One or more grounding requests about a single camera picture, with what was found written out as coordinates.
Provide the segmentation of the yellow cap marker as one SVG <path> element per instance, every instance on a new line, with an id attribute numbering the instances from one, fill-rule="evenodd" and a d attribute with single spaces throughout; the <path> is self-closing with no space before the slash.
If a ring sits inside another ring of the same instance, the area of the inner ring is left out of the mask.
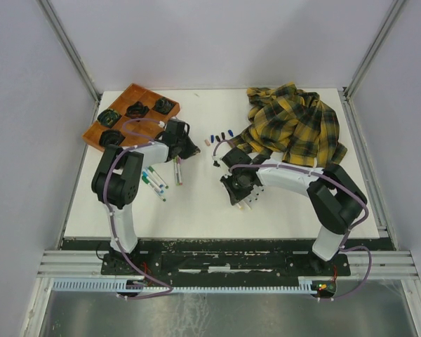
<path id="1" fill-rule="evenodd" d="M 252 210 L 252 208 L 250 207 L 250 205 L 249 205 L 246 201 L 244 201 L 244 204 L 246 205 L 246 208 L 247 208 L 248 210 Z"/>

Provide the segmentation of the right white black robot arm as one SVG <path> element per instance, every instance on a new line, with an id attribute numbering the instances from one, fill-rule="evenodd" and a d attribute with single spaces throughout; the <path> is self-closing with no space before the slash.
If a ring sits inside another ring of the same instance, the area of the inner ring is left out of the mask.
<path id="1" fill-rule="evenodd" d="M 321 228 L 308 257 L 309 269 L 318 275 L 333 267 L 333 258 L 344 248 L 351 231 L 369 216 L 367 198 L 338 164 L 310 168 L 258 155 L 250 158 L 233 148 L 221 158 L 228 174 L 221 177 L 232 205 L 246 200 L 255 189 L 278 187 L 308 197 Z"/>

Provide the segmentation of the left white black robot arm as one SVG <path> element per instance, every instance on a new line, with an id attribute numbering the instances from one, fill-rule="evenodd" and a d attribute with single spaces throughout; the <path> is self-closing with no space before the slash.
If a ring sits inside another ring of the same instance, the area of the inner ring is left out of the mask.
<path id="1" fill-rule="evenodd" d="M 105 146 L 91 183 L 92 192 L 107 212 L 111 247 L 120 252 L 116 264 L 127 274 L 137 272 L 141 266 L 140 255 L 133 252 L 138 245 L 138 237 L 132 203 L 142 181 L 142 171 L 154 164 L 177 157 L 188 159 L 200 153 L 189 136 L 188 123 L 173 118 L 159 125 L 162 128 L 159 136 L 143 135 L 147 142 L 141 145 Z"/>

